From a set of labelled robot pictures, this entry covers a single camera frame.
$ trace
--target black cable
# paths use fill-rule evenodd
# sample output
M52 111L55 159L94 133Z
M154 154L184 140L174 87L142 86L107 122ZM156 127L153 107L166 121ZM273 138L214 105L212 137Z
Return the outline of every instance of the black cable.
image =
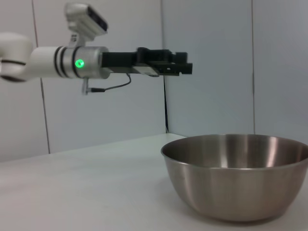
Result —
M130 74L126 73L126 75L129 77L129 82L127 82L125 84L114 86L114 87L109 87L109 88L91 88L91 92L105 92L107 90L124 87L124 86L126 86L126 85L131 83Z

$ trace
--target white table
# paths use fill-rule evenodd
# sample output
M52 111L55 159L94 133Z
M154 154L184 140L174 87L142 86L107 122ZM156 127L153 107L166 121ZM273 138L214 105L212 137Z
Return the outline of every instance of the white table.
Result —
M176 195L164 134L0 164L1 231L308 231L308 185L268 223L229 224L195 214Z

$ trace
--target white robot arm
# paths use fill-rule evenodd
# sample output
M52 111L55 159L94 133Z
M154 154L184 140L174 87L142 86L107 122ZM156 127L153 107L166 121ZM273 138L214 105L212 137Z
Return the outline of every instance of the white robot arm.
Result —
M157 77L191 74L187 53L138 48L136 52L109 52L106 47L86 47L87 41L107 33L108 24L94 9L82 3L65 6L68 28L72 31L67 47L38 47L32 51L31 41L15 33L0 33L0 76L22 82L37 77L81 78L83 92L89 78L106 79L110 73L130 73Z

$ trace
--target metal bowl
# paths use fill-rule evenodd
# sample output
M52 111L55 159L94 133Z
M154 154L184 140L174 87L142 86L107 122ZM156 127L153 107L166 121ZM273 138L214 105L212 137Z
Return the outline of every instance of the metal bowl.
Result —
M200 214L229 221L283 214L308 166L308 146L262 135L205 135L162 148L180 198Z

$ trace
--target green led light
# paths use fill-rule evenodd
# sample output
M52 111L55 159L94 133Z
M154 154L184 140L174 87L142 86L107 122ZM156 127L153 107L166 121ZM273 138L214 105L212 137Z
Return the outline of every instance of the green led light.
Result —
M77 68L82 68L83 66L85 65L84 61L82 59L78 59L76 62L75 62L75 66Z

